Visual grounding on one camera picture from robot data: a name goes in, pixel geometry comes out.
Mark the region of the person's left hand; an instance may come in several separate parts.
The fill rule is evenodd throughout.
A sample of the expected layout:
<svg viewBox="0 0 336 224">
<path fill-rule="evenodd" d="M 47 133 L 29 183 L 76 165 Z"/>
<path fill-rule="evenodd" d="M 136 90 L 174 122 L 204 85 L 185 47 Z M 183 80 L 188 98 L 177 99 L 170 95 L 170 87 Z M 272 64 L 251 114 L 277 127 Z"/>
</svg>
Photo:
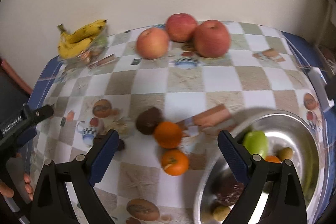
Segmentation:
<svg viewBox="0 0 336 224">
<path fill-rule="evenodd" d="M 17 152 L 15 157 L 11 157 L 6 162 L 4 170 L 8 177 L 1 175 L 1 194 L 13 198 L 17 193 L 26 204 L 30 203 L 33 200 L 34 189 L 30 176 L 25 172 L 22 155 Z"/>
</svg>

